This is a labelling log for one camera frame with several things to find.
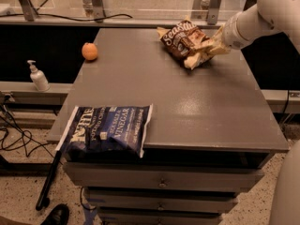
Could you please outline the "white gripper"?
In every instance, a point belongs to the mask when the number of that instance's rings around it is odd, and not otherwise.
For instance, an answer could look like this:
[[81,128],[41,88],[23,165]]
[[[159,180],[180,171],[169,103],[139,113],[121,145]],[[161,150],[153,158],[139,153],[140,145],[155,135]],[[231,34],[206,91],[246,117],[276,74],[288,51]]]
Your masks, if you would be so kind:
[[213,46],[208,51],[209,54],[227,54],[231,51],[231,48],[241,50],[250,44],[238,31],[237,22],[240,15],[241,12],[233,15],[226,21],[224,26],[220,26],[216,33],[210,38],[210,44]]

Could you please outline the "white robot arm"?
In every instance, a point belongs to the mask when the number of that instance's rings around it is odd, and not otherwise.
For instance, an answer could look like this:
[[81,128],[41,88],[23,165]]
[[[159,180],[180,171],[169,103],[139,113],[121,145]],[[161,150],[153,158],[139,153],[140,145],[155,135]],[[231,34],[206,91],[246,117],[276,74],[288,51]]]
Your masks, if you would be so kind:
[[[300,52],[300,0],[257,0],[251,8],[232,16],[220,40],[242,49],[256,38],[285,33]],[[300,225],[300,141],[287,153],[272,201],[269,225]]]

